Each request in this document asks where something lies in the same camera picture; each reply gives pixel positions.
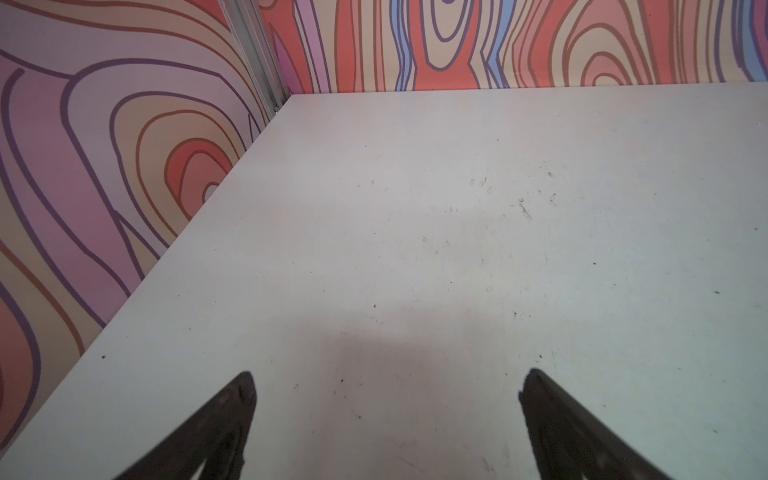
white table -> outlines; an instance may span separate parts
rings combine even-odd
[[[767,180],[768,84],[294,96],[0,478],[111,478],[241,370],[243,478],[537,478],[531,367],[765,478]]]

patterned wall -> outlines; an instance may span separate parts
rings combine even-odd
[[[216,0],[0,2],[0,452],[266,123]]]
[[[768,0],[254,1],[295,93],[768,74]]]

